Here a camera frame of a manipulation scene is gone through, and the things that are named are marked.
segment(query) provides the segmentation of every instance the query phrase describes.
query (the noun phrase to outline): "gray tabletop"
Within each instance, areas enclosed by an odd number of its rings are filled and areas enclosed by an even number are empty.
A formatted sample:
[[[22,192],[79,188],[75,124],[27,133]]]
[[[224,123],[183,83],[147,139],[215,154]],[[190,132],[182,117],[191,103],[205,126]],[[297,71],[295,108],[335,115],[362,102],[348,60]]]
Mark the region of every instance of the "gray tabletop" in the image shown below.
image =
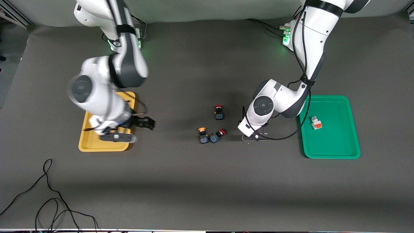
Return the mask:
[[[271,21],[278,25],[287,19]],[[0,112],[0,209],[54,158],[52,186],[101,228],[221,231],[414,231],[414,41],[406,12],[340,19],[325,47],[313,95],[349,98],[361,147],[357,160],[304,157],[300,133],[247,143],[237,121],[257,85],[300,77],[293,53],[248,21],[155,23],[143,54],[150,77],[132,88],[157,121],[121,153],[82,153],[84,111],[66,95],[86,58],[109,54],[98,28],[29,28]],[[214,105],[227,118],[215,121]],[[200,145],[197,128],[226,128]],[[295,119],[266,130],[286,136]],[[1,228],[33,228],[53,192],[46,181],[0,217]],[[47,227],[54,206],[40,220]],[[77,217],[82,228],[89,218]],[[66,216],[61,228],[74,228]]]

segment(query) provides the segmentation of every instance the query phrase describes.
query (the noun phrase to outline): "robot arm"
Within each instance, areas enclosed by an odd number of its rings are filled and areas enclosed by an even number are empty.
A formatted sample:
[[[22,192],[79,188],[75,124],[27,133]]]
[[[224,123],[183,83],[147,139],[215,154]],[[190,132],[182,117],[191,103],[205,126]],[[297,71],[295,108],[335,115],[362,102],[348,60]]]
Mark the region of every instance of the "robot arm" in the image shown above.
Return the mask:
[[[285,24],[290,37],[283,45],[297,54],[297,60],[303,70],[297,91],[285,87],[270,79],[260,83],[253,94],[246,116],[238,129],[250,136],[254,130],[262,127],[273,111],[286,118],[300,114],[311,86],[316,81],[324,61],[325,41],[338,22],[344,9],[355,13],[365,7],[370,0],[301,0],[303,10],[298,19]]]
[[[148,67],[137,45],[134,24],[123,0],[79,0],[79,7],[94,17],[108,33],[118,37],[121,46],[110,56],[89,58],[82,64],[67,90],[69,98],[83,110],[90,112],[90,125],[99,135],[107,134],[119,125],[133,122],[138,127],[153,129],[154,121],[146,117],[146,123],[137,123],[141,118],[133,116],[133,110],[119,95],[117,88],[139,87],[148,77]]]

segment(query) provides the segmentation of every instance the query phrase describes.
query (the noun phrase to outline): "green plastic bin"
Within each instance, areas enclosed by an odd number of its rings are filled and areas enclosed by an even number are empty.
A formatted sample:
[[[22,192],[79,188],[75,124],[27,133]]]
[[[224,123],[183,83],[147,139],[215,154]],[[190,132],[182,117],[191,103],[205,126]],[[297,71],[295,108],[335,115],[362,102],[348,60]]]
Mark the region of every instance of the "green plastic bin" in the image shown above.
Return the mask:
[[[299,115],[302,122],[309,97]],[[311,117],[322,122],[314,130]],[[303,149],[309,158],[357,159],[361,155],[348,98],[342,95],[313,95],[302,128]]]

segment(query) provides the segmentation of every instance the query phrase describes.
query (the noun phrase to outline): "yellow plastic bin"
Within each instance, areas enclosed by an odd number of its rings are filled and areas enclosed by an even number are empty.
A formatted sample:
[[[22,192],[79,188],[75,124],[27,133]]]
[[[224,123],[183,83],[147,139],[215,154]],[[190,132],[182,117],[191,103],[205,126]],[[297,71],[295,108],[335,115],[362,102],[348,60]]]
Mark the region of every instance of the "yellow plastic bin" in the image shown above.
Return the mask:
[[[136,109],[135,106],[135,93],[126,92],[134,98],[131,98],[123,92],[117,92],[124,100],[128,101],[129,106],[132,109]],[[108,142],[102,141],[99,139],[99,135],[95,131],[84,131],[83,129],[90,128],[89,118],[92,116],[89,112],[85,113],[85,118],[83,119],[82,131],[80,133],[79,139],[79,150],[82,152],[113,152],[113,151],[124,151],[128,149],[129,143],[121,142]],[[119,128],[120,132],[131,133],[130,129]]]

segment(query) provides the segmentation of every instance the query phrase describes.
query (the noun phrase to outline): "white wall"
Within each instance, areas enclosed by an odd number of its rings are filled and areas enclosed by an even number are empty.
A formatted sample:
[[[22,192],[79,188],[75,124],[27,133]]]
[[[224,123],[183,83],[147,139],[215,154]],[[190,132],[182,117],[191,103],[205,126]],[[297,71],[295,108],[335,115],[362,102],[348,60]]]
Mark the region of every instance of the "white wall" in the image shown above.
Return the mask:
[[[9,0],[36,24],[78,26],[73,16],[75,0]],[[209,19],[274,19],[291,16],[299,0],[125,0],[131,12],[145,22],[187,22]],[[389,15],[410,0],[371,0],[356,14],[344,17]]]

